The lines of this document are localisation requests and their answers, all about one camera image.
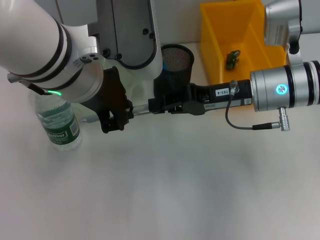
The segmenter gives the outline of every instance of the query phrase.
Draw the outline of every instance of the plastic bottle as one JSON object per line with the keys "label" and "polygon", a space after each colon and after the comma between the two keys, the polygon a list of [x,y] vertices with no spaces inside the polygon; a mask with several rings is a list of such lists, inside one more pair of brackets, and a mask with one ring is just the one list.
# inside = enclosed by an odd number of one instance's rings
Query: plastic bottle
{"label": "plastic bottle", "polygon": [[35,113],[46,134],[59,151],[78,147],[82,135],[70,102],[59,96],[34,94]]}

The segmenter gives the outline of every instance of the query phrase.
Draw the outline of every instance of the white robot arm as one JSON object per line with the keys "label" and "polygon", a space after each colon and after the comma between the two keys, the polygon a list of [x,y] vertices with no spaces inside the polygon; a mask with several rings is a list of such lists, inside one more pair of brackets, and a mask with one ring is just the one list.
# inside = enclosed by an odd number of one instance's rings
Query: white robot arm
{"label": "white robot arm", "polygon": [[70,27],[33,0],[0,0],[0,66],[94,110],[104,132],[123,130],[132,107],[123,86],[155,79],[162,54],[153,0],[121,4],[97,0],[98,22]]}

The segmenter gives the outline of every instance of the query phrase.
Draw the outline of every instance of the bottle label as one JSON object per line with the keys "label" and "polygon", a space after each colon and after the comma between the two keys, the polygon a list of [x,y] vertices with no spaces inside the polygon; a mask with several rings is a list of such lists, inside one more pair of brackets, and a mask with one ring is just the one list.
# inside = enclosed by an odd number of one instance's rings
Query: bottle label
{"label": "bottle label", "polygon": [[51,142],[57,145],[66,145],[72,143],[80,134],[80,128],[75,116],[73,119],[63,127],[60,128],[46,128],[46,134]]}

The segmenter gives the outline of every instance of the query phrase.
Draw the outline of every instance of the yellow plastic box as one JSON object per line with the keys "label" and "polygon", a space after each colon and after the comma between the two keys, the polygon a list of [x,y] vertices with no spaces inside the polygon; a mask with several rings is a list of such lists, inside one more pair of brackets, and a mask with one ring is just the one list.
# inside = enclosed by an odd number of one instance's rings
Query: yellow plastic box
{"label": "yellow plastic box", "polygon": [[[265,8],[260,0],[201,4],[201,54],[211,84],[250,79],[250,72],[283,66],[282,47],[265,46]],[[227,54],[240,50],[238,65],[226,69]]]}

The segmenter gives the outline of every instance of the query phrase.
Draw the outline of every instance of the mesh pen holder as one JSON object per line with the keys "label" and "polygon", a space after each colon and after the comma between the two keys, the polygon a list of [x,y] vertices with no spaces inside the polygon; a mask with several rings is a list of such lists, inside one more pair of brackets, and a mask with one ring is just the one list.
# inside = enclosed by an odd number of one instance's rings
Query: mesh pen holder
{"label": "mesh pen holder", "polygon": [[190,49],[178,44],[168,44],[161,48],[163,68],[153,81],[154,97],[177,94],[190,83],[192,66],[195,62]]}

